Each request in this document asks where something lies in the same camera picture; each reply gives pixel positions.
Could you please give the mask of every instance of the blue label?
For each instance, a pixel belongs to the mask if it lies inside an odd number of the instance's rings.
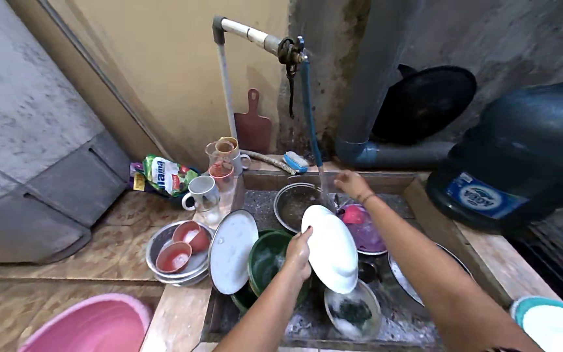
[[[447,194],[466,208],[492,219],[500,219],[529,201],[493,188],[465,172],[451,181]]]

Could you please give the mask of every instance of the scrub brush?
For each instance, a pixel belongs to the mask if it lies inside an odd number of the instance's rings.
[[[288,166],[301,173],[308,171],[308,166],[310,165],[307,160],[295,152],[286,152],[286,154],[283,155],[283,161],[285,161]]]

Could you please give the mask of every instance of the mug handle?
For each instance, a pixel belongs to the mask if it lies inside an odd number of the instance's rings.
[[[193,211],[195,209],[195,206],[193,205],[192,207],[187,207],[186,206],[186,201],[188,200],[189,197],[192,197],[192,193],[188,192],[182,199],[181,199],[181,207],[183,207],[184,209],[186,209],[187,211]]]
[[[248,168],[251,167],[251,157],[250,156],[248,156],[246,154],[240,154],[239,158],[240,158],[240,165],[242,165],[243,169],[248,169]],[[243,158],[249,160],[249,162],[246,165],[243,164],[243,162],[242,162]]]

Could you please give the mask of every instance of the label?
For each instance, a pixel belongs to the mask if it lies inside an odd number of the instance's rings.
[[[493,188],[466,172],[451,181],[447,194],[466,208],[492,219],[500,219],[529,201]]]
[[[134,174],[134,190],[145,190],[145,176],[142,173]]]
[[[164,188],[168,194],[173,191],[180,191],[180,178],[177,173],[180,171],[176,163],[170,162],[165,158],[155,157],[152,161],[152,182]]]

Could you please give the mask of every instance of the cutting board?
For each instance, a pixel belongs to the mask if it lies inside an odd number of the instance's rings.
[[[247,113],[234,113],[238,144],[241,149],[268,154],[273,123],[268,117],[258,115],[260,92],[257,89],[249,89],[247,99],[249,111]]]

